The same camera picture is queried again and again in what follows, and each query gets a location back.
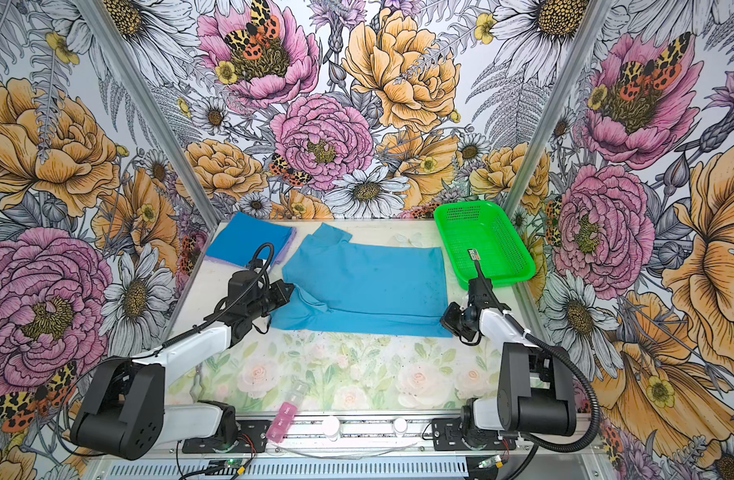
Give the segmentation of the light blue t shirt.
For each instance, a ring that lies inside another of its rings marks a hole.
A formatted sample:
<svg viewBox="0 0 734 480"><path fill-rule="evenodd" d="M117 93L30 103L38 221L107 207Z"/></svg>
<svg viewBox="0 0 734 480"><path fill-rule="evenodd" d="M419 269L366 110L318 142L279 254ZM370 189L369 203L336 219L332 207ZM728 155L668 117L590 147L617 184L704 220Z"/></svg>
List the light blue t shirt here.
<svg viewBox="0 0 734 480"><path fill-rule="evenodd" d="M271 314L281 330L449 337L442 250L363 245L324 224L306 236L282 268L295 286Z"/></svg>

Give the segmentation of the green plastic basket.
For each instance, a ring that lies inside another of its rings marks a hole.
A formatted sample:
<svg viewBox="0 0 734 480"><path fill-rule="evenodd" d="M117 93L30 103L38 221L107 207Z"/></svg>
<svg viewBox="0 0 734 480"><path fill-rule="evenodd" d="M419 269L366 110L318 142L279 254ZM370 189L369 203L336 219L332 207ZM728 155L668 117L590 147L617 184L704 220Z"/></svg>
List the green plastic basket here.
<svg viewBox="0 0 734 480"><path fill-rule="evenodd" d="M528 281L536 274L529 251L497 204L444 204L434 211L434 220L461 288L467 289L477 277L471 251L478 254L481 270L495 288Z"/></svg>

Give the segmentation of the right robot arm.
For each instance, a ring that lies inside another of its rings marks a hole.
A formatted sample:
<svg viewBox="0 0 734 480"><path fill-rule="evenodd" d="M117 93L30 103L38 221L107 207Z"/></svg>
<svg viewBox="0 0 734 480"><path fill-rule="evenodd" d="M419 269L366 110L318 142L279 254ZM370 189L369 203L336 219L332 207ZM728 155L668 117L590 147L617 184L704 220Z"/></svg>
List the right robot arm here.
<svg viewBox="0 0 734 480"><path fill-rule="evenodd" d="M467 305L450 303L441 324L464 345L474 347L486 340L500 354L496 394L466 401L462 409L464 433L565 437L575 433L571 370L532 340L530 331L497 299L490 280L471 280Z"/></svg>

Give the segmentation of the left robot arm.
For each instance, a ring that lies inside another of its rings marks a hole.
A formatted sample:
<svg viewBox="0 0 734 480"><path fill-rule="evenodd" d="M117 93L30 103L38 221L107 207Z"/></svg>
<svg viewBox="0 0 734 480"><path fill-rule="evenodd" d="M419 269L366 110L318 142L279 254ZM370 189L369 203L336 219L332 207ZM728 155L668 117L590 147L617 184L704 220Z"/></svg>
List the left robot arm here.
<svg viewBox="0 0 734 480"><path fill-rule="evenodd" d="M205 360L239 344L256 320L287 305L295 290L240 272L237 297L196 326L138 357L112 357L98 365L69 428L72 444L100 454L137 460L151 449L205 439L229 448L239 438L234 407L219 401L168 405L165 393Z"/></svg>

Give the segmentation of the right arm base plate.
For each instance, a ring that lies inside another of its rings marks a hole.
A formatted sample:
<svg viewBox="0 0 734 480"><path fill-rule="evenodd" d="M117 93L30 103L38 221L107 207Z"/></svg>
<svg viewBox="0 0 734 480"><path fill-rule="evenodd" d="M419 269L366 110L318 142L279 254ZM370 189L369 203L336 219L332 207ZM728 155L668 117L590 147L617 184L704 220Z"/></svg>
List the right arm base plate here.
<svg viewBox="0 0 734 480"><path fill-rule="evenodd" d="M430 441L435 451L498 451L516 448L513 437L495 430L484 430L461 417L434 418L430 422Z"/></svg>

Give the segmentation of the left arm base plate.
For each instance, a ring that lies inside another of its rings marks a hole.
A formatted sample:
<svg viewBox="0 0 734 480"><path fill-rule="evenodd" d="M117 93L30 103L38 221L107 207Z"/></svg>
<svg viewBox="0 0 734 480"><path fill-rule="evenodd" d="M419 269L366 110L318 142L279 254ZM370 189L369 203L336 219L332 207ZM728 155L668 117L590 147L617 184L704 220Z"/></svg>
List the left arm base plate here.
<svg viewBox="0 0 734 480"><path fill-rule="evenodd" d="M181 449L186 454L264 453L270 426L270 420L238 420L227 436L216 434L208 438L187 439Z"/></svg>

